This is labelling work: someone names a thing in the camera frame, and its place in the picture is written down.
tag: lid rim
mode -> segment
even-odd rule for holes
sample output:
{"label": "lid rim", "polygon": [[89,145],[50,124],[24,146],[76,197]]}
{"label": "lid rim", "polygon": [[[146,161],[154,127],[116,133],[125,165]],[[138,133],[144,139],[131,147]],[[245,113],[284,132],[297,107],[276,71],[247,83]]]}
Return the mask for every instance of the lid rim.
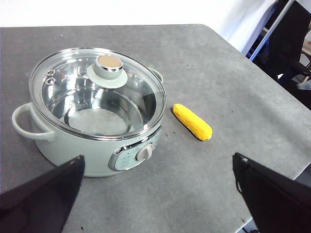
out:
{"label": "lid rim", "polygon": [[[66,126],[63,126],[62,124],[57,124],[57,122],[61,122],[57,117],[55,117],[53,114],[51,114],[51,116],[53,117],[54,120],[52,120],[50,117],[46,116],[46,114],[41,110],[41,108],[38,106],[37,104],[37,101],[35,100],[35,97],[34,97],[34,90],[32,89],[32,83],[33,83],[33,78],[34,78],[34,74],[35,72],[37,71],[38,67],[43,63],[45,62],[46,60],[48,60],[49,58],[57,55],[57,54],[60,54],[60,53],[64,53],[64,52],[69,52],[69,51],[74,51],[74,50],[105,50],[105,51],[109,51],[109,52],[112,52],[112,53],[116,53],[116,54],[119,54],[119,55],[122,55],[124,57],[127,57],[135,62],[137,62],[139,65],[141,65],[142,67],[146,68],[152,76],[155,77],[155,80],[156,82],[161,86],[163,92],[161,92],[161,94],[163,95],[163,108],[162,108],[162,111],[161,113],[159,114],[159,116],[157,117],[157,119],[152,123],[152,125],[150,125],[147,129],[143,129],[141,131],[133,131],[133,132],[129,132],[129,133],[125,133],[125,134],[120,134],[120,135],[109,135],[109,136],[104,136],[104,135],[92,135],[92,134],[88,134],[88,133],[85,133],[85,132],[82,132],[82,131],[79,131],[73,127],[66,127]],[[127,55],[124,55],[120,52],[116,52],[116,51],[113,51],[113,50],[108,50],[108,49],[103,49],[103,48],[96,48],[96,47],[77,47],[77,48],[70,48],[70,49],[65,49],[65,50],[60,50],[58,52],[54,52],[50,55],[48,55],[47,57],[43,58],[33,69],[32,71],[32,74],[31,74],[31,77],[29,79],[29,92],[30,92],[30,99],[31,99],[31,102],[32,104],[34,105],[35,109],[37,110],[37,112],[45,119],[47,120],[50,124],[52,124],[53,126],[55,126],[56,128],[60,129],[60,130],[63,130],[71,135],[74,135],[74,136],[78,136],[78,137],[81,137],[81,138],[85,138],[85,139],[89,139],[89,140],[97,140],[97,141],[121,141],[121,140],[126,140],[126,139],[131,139],[131,138],[135,138],[135,137],[138,137],[142,134],[145,134],[147,132],[149,132],[150,130],[152,130],[162,119],[163,115],[164,115],[164,112],[165,112],[165,109],[166,109],[166,104],[167,104],[167,100],[166,100],[166,93],[165,93],[165,90],[164,90],[164,87],[163,87],[163,84],[158,80],[157,76],[152,72],[150,71],[150,69],[148,67],[146,67],[145,65],[141,64],[140,62],[136,61],[135,59],[133,59],[132,57],[130,56],[127,56]]]}

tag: gray table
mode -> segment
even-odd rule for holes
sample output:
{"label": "gray table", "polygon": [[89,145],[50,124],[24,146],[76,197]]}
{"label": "gray table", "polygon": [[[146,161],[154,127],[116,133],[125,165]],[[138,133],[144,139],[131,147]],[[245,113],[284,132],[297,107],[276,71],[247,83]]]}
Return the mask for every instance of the gray table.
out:
{"label": "gray table", "polygon": [[[85,178],[65,233],[232,233],[250,218],[235,188],[234,152],[289,178],[311,161],[310,111],[206,26],[2,28],[2,192],[53,168],[10,118],[29,101],[36,63],[71,47],[109,48],[156,68],[168,104],[152,158],[114,177]],[[174,103],[205,119],[212,139],[197,140],[173,116]]]}

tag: chair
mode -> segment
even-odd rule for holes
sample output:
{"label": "chair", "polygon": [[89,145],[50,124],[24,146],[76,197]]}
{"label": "chair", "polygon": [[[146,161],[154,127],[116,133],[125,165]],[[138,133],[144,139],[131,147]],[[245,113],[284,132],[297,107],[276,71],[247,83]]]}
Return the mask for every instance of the chair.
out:
{"label": "chair", "polygon": [[[287,1],[279,1],[266,28],[271,27]],[[254,60],[255,64],[282,86],[297,74],[311,75],[311,72],[299,62],[310,21],[311,14],[295,1],[271,34],[266,47]]]}

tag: hot pot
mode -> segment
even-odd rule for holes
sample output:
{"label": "hot pot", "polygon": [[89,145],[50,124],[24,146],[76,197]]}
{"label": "hot pot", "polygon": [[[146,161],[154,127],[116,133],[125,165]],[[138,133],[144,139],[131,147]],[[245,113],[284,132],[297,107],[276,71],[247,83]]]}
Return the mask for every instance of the hot pot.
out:
{"label": "hot pot", "polygon": [[[85,176],[115,175],[152,156],[166,107],[162,83],[156,70],[118,52],[62,50],[35,67],[31,102],[13,112],[12,123],[54,165],[83,155]],[[17,123],[23,112],[31,132]]]}

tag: yellow corn cob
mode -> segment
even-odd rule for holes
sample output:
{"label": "yellow corn cob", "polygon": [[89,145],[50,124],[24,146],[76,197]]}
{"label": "yellow corn cob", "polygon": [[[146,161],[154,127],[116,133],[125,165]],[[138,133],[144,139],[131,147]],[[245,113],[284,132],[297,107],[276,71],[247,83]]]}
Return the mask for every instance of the yellow corn cob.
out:
{"label": "yellow corn cob", "polygon": [[184,105],[174,104],[173,113],[198,139],[204,141],[212,137],[212,128]]}

